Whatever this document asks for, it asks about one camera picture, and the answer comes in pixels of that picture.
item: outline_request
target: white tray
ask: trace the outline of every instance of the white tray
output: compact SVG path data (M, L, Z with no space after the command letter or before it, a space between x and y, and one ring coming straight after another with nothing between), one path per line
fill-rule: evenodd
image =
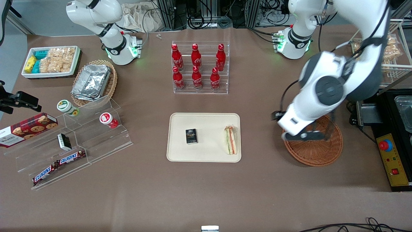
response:
M75 73L76 66L77 66L77 61L79 60L80 56L80 48L78 46L60 46L57 48L65 48L65 47L75 47L75 56L73 57L72 61L72 66L70 67L70 71L68 72L62 72L62 73L26 73L24 71L24 66L27 64L28 59L34 55L36 51L42 51L42 50L50 50L51 48L54 47L34 47L31 48L28 52L28 55L26 57L26 60L24 61L23 68L21 69L21 75L24 76L27 79L43 79L43 78L57 78L57 77L62 77L62 76L71 76Z
M226 153L224 129L236 127L237 154ZM186 130L196 129L197 144L186 144ZM166 157L177 162L236 163L242 158L240 117L221 113L174 113L170 116Z

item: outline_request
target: yellow snack package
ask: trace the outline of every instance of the yellow snack package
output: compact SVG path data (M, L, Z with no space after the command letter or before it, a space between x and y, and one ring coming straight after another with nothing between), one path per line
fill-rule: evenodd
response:
M33 55L28 59L26 65L24 66L24 71L26 73L31 73L31 71L33 70L33 66L36 63L37 59L36 57L34 57Z

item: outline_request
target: wicker basket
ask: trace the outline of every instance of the wicker basket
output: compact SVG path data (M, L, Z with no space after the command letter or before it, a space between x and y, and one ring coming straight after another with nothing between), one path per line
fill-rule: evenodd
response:
M328 116L322 116L316 120L316 130L325 133L330 119ZM310 141L293 141L285 140L285 145L290 154L299 162L309 166L320 167L329 165L337 160L342 153L343 139L339 127L333 123L333 132L330 139L310 140Z
M106 89L105 89L104 94L103 94L103 96L109 95L110 97L107 98L107 101L110 101L110 98L113 96L113 94L115 92L115 88L116 88L116 84L117 84L117 73L116 73L115 68L113 67L113 65L110 62L108 62L106 60L95 60L95 61L92 61L92 62L88 63L87 65L89 65L89 64L95 64L95 65L102 65L103 64L103 65L106 65L107 67L110 67L112 69L111 73L110 73L110 76L109 76L109 81L106 85ZM83 68L77 73L76 79L73 83L73 86L75 86L77 80L79 79L80 73L83 71L85 66L83 66ZM72 95L72 99L73 99L73 102L76 105L80 106L80 107L91 102L91 101L77 99L73 95Z

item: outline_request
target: small black box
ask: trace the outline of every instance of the small black box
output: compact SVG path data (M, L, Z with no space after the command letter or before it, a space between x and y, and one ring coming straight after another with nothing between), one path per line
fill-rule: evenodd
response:
M187 144L197 143L196 129L186 130L186 143Z
M65 151L70 151L72 149L69 137L65 136L64 134L58 134L57 139L59 140L59 145L61 149Z

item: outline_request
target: cookie box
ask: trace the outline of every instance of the cookie box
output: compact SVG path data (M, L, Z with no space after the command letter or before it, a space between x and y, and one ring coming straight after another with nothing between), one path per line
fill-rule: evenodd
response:
M57 127L57 125L57 119L46 113L40 113L0 130L0 147L11 147Z

